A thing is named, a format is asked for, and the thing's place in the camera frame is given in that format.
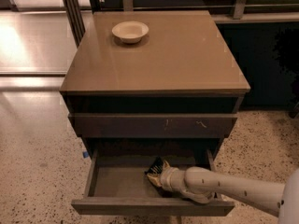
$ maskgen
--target bowl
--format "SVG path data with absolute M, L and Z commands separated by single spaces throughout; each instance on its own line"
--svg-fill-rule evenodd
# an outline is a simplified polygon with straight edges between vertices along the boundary
M 139 21 L 121 22 L 112 28 L 112 34 L 126 44 L 139 42 L 148 32 L 149 27 Z

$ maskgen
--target table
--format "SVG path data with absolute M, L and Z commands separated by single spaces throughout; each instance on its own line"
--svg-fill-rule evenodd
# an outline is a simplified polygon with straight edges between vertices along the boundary
M 111 33 L 141 21 L 149 33 L 125 45 Z M 143 171 L 157 155 L 172 165 L 213 167 L 250 89 L 207 11 L 101 12 L 78 47 L 60 89 L 76 135 L 92 157 L 82 215 L 225 216 L 156 190 Z

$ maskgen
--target wooden tabletop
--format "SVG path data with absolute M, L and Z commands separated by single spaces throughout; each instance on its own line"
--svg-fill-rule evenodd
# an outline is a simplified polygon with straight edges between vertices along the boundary
M 111 33 L 141 21 L 149 33 L 125 45 Z M 61 92 L 93 94 L 244 93 L 250 89 L 206 11 L 99 12 L 85 33 Z

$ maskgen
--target terrazzo floor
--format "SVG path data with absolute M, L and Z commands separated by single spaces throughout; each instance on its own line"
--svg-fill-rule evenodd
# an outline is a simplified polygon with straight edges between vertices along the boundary
M 0 92 L 0 224 L 7 223 L 278 223 L 235 202 L 227 217 L 81 217 L 91 161 L 58 92 Z M 299 166 L 299 119 L 281 111 L 243 111 L 216 159 L 217 170 L 285 182 Z

